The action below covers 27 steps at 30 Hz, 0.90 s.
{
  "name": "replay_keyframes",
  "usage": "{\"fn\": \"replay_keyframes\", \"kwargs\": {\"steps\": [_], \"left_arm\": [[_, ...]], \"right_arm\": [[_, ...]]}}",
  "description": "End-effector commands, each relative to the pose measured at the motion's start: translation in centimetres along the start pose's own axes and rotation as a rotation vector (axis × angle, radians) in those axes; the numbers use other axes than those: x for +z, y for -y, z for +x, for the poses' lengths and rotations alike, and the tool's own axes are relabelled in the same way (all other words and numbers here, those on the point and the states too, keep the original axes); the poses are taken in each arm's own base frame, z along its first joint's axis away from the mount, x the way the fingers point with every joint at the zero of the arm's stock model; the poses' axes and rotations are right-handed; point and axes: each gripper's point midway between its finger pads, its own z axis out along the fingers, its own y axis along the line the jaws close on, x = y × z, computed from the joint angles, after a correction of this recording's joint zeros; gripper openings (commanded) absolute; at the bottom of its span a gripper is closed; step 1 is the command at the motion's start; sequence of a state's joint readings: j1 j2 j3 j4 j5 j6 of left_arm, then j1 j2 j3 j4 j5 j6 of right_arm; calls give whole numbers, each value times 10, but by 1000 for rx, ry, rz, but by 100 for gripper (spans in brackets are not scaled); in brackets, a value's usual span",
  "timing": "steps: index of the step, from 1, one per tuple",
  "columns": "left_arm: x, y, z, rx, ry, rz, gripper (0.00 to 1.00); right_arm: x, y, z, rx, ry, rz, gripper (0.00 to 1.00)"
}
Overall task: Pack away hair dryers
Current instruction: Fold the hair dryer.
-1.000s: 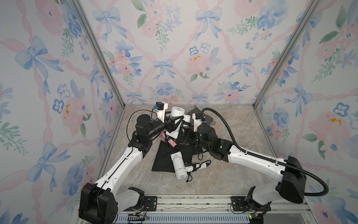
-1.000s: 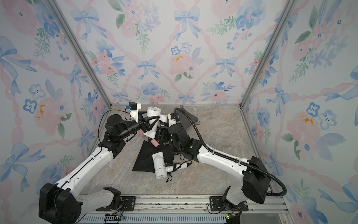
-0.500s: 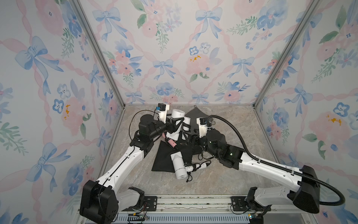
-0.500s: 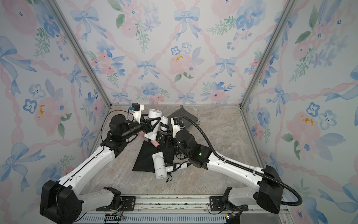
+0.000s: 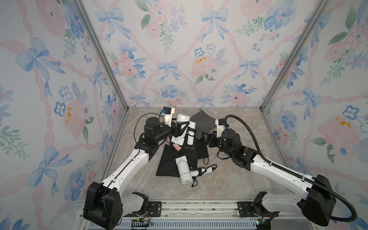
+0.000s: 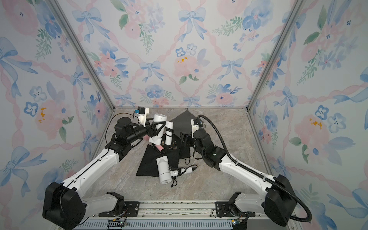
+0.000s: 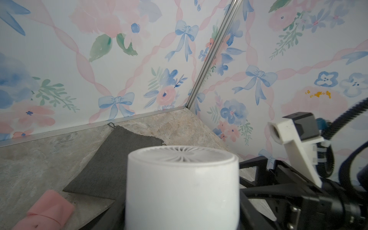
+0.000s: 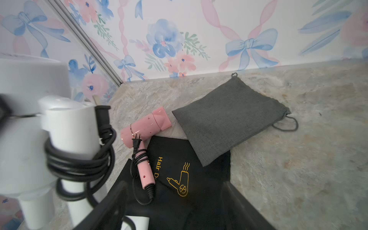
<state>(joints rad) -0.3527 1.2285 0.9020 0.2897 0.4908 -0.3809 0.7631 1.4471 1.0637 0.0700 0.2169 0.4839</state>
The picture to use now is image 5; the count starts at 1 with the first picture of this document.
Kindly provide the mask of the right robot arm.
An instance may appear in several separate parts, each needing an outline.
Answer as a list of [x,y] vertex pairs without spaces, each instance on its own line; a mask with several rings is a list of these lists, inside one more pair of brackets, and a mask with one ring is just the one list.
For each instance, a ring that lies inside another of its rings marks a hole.
[[261,174],[283,185],[293,193],[275,195],[259,192],[251,205],[251,212],[258,216],[274,213],[302,214],[311,222],[328,226],[336,199],[325,189],[312,184],[316,182],[326,189],[331,185],[327,178],[316,178],[290,170],[273,161],[264,160],[258,151],[242,145],[240,135],[232,129],[224,130],[221,135],[202,134],[205,144],[224,152],[238,167]]

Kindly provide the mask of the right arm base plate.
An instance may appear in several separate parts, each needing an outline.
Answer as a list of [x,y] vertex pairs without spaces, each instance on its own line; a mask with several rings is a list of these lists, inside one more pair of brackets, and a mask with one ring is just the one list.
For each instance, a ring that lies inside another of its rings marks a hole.
[[239,218],[269,218],[274,212],[269,212],[260,206],[254,206],[252,201],[238,201],[236,215]]

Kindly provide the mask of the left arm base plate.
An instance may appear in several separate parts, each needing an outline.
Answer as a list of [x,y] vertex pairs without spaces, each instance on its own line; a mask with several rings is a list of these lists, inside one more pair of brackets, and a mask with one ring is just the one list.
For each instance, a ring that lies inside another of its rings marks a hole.
[[161,201],[148,201],[143,207],[136,212],[131,212],[122,217],[133,217],[133,218],[143,218],[143,217],[160,217],[162,211]]

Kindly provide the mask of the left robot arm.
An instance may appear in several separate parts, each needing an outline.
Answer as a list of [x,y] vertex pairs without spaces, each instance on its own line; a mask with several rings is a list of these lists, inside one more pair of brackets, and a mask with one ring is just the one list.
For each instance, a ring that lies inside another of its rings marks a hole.
[[188,118],[172,121],[170,115],[165,115],[164,122],[157,117],[148,118],[130,156],[109,177],[88,187],[83,217],[112,230],[128,214],[148,214],[148,196],[139,192],[123,196],[123,192],[137,172],[152,159],[160,144],[171,137],[185,136],[191,128],[194,128],[194,123]]

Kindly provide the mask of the grey drawstring pouch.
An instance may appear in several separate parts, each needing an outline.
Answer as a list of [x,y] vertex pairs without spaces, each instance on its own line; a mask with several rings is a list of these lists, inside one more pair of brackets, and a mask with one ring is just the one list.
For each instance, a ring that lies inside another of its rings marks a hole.
[[200,110],[196,114],[194,114],[190,121],[195,122],[196,126],[196,134],[201,135],[202,132],[210,132],[215,127],[215,119],[205,113],[203,110]]

